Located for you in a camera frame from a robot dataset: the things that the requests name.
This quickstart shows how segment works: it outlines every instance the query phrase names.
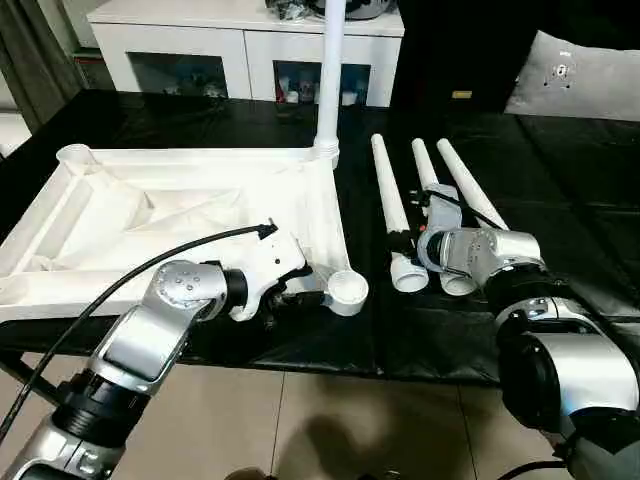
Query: black tablecloth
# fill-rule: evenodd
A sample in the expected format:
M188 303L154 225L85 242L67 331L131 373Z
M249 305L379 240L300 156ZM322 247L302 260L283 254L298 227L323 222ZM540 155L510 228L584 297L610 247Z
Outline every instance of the black tablecloth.
M267 102L82 92L0 164L4 238L70 143L93 148L304 147L315 109ZM370 296L356 317L328 309L279 312L197 327L186 363L325 371L362 376L494 383L495 329L483 298L391 287L384 219L370 148L385 137L403 197L418 187L410 141L427 142L441 182L451 182L434 142L447 136L509 226L538 239L547 264L570 279L637 345L640 336L640 124L585 119L460 115L429 118L345 109L336 187L350 260ZM411 222L418 209L406 204ZM92 318L62 352L87 354L113 322ZM0 325L0 350L41 351L69 319Z

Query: robotic arm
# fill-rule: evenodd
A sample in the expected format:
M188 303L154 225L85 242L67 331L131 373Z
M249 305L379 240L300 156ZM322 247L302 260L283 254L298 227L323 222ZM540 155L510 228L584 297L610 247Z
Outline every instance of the robotic arm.
M247 320L262 296L304 272L297 241L276 231L247 252L239 269L219 262L171 261L155 273L142 302L124 313L65 385L64 398L3 480L102 480L186 345L191 327L221 312Z
M423 194L428 222L417 255L428 270L483 291L496 317L507 409L547 437L575 478L640 478L636 366L597 312L547 270L532 235L460 228L457 195L449 201L443 188L452 187Z

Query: white pipe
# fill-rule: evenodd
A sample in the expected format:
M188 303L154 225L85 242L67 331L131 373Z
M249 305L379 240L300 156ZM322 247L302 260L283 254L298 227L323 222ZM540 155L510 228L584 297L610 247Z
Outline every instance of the white pipe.
M496 208L493 206L487 195L484 193L478 182L476 182L469 169L465 166L460 156L449 143L449 140L442 138L436 144L442 158L444 159L451 175L453 176L458 188L462 192L462 196L467 201L467 204L482 213L487 218L494 221L501 228L508 230L507 224L502 219ZM488 227L485 222L478 219L478 223L482 227Z
M431 163L429 152L427 147L421 138L416 138L411 142L411 148L413 149L413 156L416 159L416 166L418 167L418 176L420 177L420 187L425 190L432 183L438 182L438 176Z
M433 163L431 163L431 158L429 157L429 152L427 151L424 141L421 138L416 138L411 142L411 148L413 150L413 156L416 159L416 166L418 167L420 188L426 190L430 185L439 183L438 176L433 168ZM425 217L429 215L428 209L425 207L422 208L422 213ZM460 297L462 295L468 295L476 289L475 283L462 275L442 272L439 276L442 290L451 296Z
M409 222L405 214L400 192L393 176L389 154L384 145L384 140L379 134L371 137L373 147L373 160L376 166L378 187L382 200L382 212L387 225L387 233L409 230ZM398 252L391 252L391 282L400 292L417 292L429 283L427 270L414 265L411 260Z
M330 157L338 165L338 105L342 70L342 37L346 0L325 2L324 58L320 74L318 130L313 142L316 158Z
M389 154L384 144L382 135L376 133L371 137L373 147L373 160L376 165L380 198L382 198L382 211L384 221L387 224L387 233L409 230L409 221L402 206L400 192L396 184L396 178L391 169Z

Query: white cabinet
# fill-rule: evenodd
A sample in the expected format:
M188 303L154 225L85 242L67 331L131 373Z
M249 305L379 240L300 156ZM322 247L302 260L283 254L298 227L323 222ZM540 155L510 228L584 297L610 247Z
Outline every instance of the white cabinet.
M264 0L111 0L88 19L118 90L314 100L320 18L280 21ZM343 104L389 105L403 34L397 11L347 22Z
M315 91L322 61L322 35L249 31L245 32L245 41L254 99L276 100L283 79L289 84L297 84L294 88L298 92L304 91L305 87L301 85L307 82L313 84ZM400 42L400 38L393 37L345 36L342 45L343 99L351 93L355 103L388 106ZM297 68L291 65L298 62L303 65ZM298 95L299 101L304 100L302 96Z

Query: floor tile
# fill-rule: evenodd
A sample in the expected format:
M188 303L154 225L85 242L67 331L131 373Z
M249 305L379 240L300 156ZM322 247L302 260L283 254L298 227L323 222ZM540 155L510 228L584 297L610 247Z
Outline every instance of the floor tile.
M475 478L455 387L285 376L274 457L279 480Z
M536 460L555 460L553 450L536 430L523 427L502 404L501 392L460 387L478 480L495 480L507 471ZM522 480L569 480L565 470L539 470Z
M60 373L52 367L50 380ZM8 392L5 385L13 380L0 375L0 388ZM278 372L176 366L129 437L114 478L222 480L245 467L268 472L282 382ZM35 396L29 402L10 445L2 448L2 471L48 410ZM1 406L9 404L3 393Z

